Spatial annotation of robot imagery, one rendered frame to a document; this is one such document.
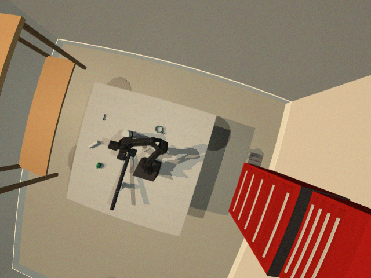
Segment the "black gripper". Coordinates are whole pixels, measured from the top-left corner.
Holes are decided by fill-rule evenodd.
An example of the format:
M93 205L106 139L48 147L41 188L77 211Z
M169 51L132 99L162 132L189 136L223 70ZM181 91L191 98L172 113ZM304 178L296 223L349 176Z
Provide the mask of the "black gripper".
M131 149L131 151L130 151L130 156L135 157L136 152L137 152L136 149Z

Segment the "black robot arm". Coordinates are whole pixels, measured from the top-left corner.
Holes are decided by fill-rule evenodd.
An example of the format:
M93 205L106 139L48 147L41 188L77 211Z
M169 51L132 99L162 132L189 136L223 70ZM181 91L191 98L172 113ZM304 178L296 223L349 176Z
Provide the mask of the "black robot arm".
M157 145L155 142L159 142ZM130 153L132 147L138 147L138 146L152 146L155 149L155 152L149 157L144 157L142 162L142 168L144 169L144 172L148 175L151 175L151 173L154 171L153 169L153 161L157 159L159 155L163 155L167 153L168 151L168 143L164 141L161 138L130 138L130 137L124 137L123 139L120 139L119 142L114 142L110 140L110 144L108 146L109 149L117 151L119 149L119 154L117 156L117 159L120 161L126 161L126 154L125 152Z

